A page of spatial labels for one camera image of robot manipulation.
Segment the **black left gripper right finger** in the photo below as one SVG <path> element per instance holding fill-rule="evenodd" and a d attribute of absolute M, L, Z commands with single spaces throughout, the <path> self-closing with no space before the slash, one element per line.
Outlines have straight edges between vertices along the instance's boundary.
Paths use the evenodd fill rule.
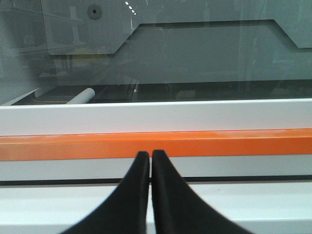
<path fill-rule="evenodd" d="M 152 201 L 158 234 L 248 234 L 204 202 L 164 150 L 153 151 Z"/>

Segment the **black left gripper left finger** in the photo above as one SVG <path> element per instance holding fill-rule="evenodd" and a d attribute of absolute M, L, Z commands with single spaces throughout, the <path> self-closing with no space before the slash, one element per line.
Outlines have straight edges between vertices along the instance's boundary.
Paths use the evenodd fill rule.
<path fill-rule="evenodd" d="M 115 190 L 64 234 L 145 234 L 149 193 L 149 154 L 138 152 Z"/>

